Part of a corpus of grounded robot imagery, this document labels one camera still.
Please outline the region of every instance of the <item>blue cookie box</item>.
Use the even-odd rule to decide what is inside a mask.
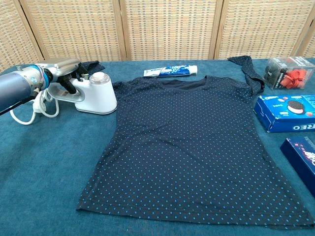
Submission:
[[[315,197],[315,144],[308,137],[294,137],[280,149]]]
[[[303,104],[303,113],[290,110],[289,101]],[[315,131],[315,95],[259,96],[254,112],[268,133]]]

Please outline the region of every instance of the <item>white power cord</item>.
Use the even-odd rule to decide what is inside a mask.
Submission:
[[[50,97],[48,98],[48,95],[47,95],[47,90],[44,90],[44,91],[40,91],[39,94],[37,95],[37,97],[32,100],[33,102],[33,114],[31,116],[31,119],[30,121],[21,121],[19,120],[15,115],[14,115],[14,112],[13,110],[10,111],[10,114],[12,116],[12,118],[20,123],[20,124],[23,124],[23,125],[29,125],[29,124],[32,124],[34,119],[35,119],[35,116],[36,116],[36,113],[43,113],[46,117],[49,117],[49,118],[53,118],[53,117],[56,117],[58,114],[59,114],[59,104],[58,104],[58,100],[55,99],[55,102],[56,102],[56,113],[54,113],[53,115],[50,115],[50,114],[47,114],[46,113],[46,106],[45,106],[45,100],[48,101],[48,102],[51,102],[53,101],[53,98]]]

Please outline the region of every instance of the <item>t-shirt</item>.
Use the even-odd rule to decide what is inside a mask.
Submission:
[[[266,152],[252,118],[264,83],[136,78],[114,84],[117,128],[78,209],[203,224],[310,227],[313,219]]]

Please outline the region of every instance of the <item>teal tablecloth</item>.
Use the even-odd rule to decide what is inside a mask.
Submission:
[[[266,61],[253,60],[260,75]],[[245,81],[241,67],[226,60],[105,62],[104,72],[113,82],[127,81],[142,76],[145,69],[179,64],[198,66],[198,75],[179,77],[180,80],[213,75]],[[295,93],[314,94],[315,76],[304,90],[271,91],[266,87],[263,94]],[[50,104],[48,112],[53,113],[53,107]],[[32,106],[26,104],[15,112],[28,120]],[[270,156],[315,217],[314,197],[279,149],[287,137],[307,135],[315,141],[315,133],[268,134],[254,113],[252,116]],[[315,235],[315,229],[282,231],[257,226],[199,225],[76,211],[80,193],[114,134],[116,113],[82,113],[74,104],[60,102],[56,118],[37,115],[32,125],[23,126],[8,113],[0,117],[0,123],[0,235]]]

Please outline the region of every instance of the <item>oreo cookie image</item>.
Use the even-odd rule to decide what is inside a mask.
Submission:
[[[289,109],[289,111],[298,115],[302,115],[305,113],[304,105],[297,101],[288,101],[287,108]]]

